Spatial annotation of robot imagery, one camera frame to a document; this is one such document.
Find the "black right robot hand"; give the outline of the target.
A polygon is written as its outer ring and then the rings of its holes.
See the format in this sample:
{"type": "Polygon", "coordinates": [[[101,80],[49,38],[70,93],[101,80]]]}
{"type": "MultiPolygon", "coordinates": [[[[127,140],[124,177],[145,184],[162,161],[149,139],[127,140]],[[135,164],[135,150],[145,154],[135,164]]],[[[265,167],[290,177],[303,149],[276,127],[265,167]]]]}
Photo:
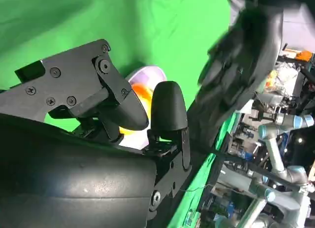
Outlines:
{"type": "Polygon", "coordinates": [[[185,101],[157,84],[147,115],[99,39],[16,71],[0,93],[3,228],[164,228],[191,172],[185,101]]]}

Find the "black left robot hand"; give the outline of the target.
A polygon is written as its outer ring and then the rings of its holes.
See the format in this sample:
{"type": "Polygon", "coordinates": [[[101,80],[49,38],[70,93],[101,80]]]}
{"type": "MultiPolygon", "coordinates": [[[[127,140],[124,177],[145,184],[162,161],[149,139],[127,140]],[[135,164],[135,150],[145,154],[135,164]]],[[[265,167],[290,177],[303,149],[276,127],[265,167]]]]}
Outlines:
{"type": "Polygon", "coordinates": [[[243,10],[208,52],[200,89],[188,110],[193,151],[209,153],[219,128],[251,99],[273,69],[283,36],[284,14],[243,10]]]}

